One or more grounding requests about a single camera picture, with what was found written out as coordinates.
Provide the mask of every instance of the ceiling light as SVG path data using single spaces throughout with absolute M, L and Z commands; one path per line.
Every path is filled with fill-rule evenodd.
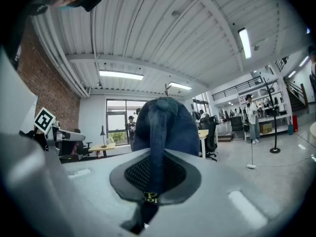
M 245 51 L 245 57 L 246 59 L 251 58 L 251 49 L 250 49 L 250 43 L 248 38 L 248 32 L 245 28 L 242 28 L 238 31 L 239 36 L 241 38 L 243 50 Z
M 138 75 L 138 74 L 117 72 L 117 71 L 108 71 L 108 70 L 100 71 L 100 76 L 102 76 L 102 77 L 128 78 L 128 79 L 135 79 L 135 80 L 141 80 L 144 77 L 143 75 Z
M 303 66 L 305 64 L 305 62 L 308 60 L 308 56 L 305 57 L 305 59 L 301 62 L 300 67 Z
M 296 71 L 293 71 L 292 73 L 290 73 L 290 75 L 288 76 L 289 78 L 294 75 L 296 73 Z
M 173 87 L 177 87 L 177 88 L 181 88 L 181 89 L 192 89 L 191 87 L 188 86 L 184 86 L 175 82 L 171 82 L 169 83 L 169 86 L 173 86 Z

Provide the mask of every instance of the mesh lining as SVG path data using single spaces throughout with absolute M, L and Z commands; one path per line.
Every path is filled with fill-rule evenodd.
M 163 192 L 167 192 L 186 178 L 186 170 L 170 158 L 163 156 Z M 150 157 L 146 157 L 138 163 L 129 167 L 124 173 L 125 179 L 134 187 L 145 191 L 150 178 Z

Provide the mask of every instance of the red brick wall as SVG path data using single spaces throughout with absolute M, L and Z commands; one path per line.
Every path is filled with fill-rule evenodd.
M 62 129 L 78 128 L 80 98 L 70 89 L 46 55 L 31 22 L 21 42 L 18 67 L 21 79 L 38 98 L 36 115 L 42 107 L 60 121 Z

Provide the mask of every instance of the cap button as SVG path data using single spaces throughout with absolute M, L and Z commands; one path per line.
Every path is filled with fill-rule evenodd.
M 156 106 L 158 107 L 158 109 L 160 109 L 161 111 L 166 111 L 169 108 L 169 104 L 164 101 L 164 100 L 158 100 L 156 103 Z

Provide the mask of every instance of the desk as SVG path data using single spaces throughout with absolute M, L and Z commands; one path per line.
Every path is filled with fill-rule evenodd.
M 311 125 L 310 131 L 311 135 L 316 139 L 316 122 Z
M 109 143 L 107 144 L 106 148 L 102 148 L 103 145 L 94 145 L 93 147 L 89 148 L 89 152 L 93 152 L 96 151 L 97 156 L 99 157 L 100 155 L 100 151 L 103 151 L 103 156 L 106 157 L 107 156 L 107 152 L 106 150 L 111 150 L 115 148 L 115 143 Z
M 198 136 L 199 139 L 201 140 L 202 144 L 202 157 L 206 159 L 206 151 L 205 151 L 205 139 L 208 136 L 208 130 L 198 130 Z M 215 129 L 215 135 L 214 135 L 214 140 L 217 144 L 217 149 L 215 150 L 215 153 L 218 151 L 218 136 L 217 136 L 217 129 Z

